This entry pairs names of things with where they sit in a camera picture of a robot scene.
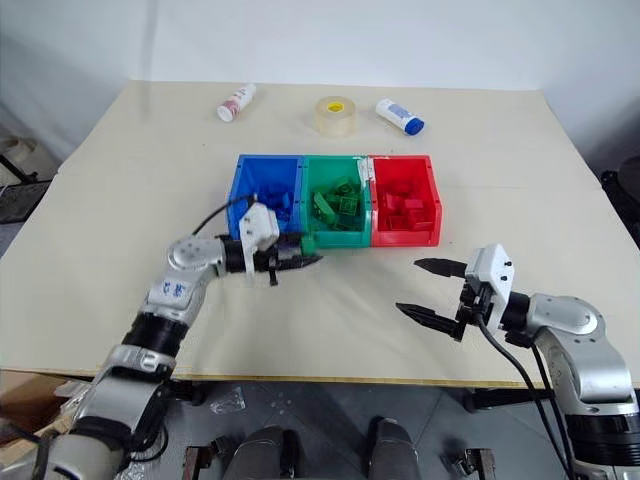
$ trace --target table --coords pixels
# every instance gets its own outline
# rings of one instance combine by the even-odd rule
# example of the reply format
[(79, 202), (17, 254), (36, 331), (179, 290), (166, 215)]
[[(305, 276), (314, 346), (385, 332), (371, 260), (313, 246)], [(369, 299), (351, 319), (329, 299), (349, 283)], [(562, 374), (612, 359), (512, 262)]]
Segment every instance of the table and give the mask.
[[(134, 81), (123, 90), (0, 261), (3, 368), (94, 374), (169, 244), (224, 202), (239, 154), (428, 153), (443, 203), (439, 247), (330, 251), (281, 273), (275, 288), (266, 275), (254, 285), (242, 275), (214, 281), (177, 376), (521, 386), (477, 329), (455, 343), (394, 306), (453, 315), (461, 281), (413, 261), (466, 261), (501, 242), (515, 290), (571, 294), (600, 309), (640, 384), (640, 255), (541, 92), (259, 85), (225, 124), (215, 107), (237, 86)], [(313, 130), (313, 106), (327, 95), (355, 101), (353, 135)], [(426, 129), (406, 137), (378, 118), (383, 97)], [(225, 232), (224, 222), (208, 231)], [(539, 379), (530, 352), (510, 348)]]

